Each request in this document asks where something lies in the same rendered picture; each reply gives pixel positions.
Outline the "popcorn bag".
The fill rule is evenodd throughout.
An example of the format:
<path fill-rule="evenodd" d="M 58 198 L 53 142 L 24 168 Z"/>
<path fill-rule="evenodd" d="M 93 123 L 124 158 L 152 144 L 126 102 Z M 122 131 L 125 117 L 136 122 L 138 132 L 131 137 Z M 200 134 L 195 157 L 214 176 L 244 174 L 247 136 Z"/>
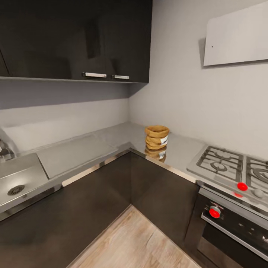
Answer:
<path fill-rule="evenodd" d="M 165 147 L 168 144 L 169 131 L 169 128 L 162 125 L 147 126 L 145 128 L 145 141 L 148 149 L 158 150 Z"/>

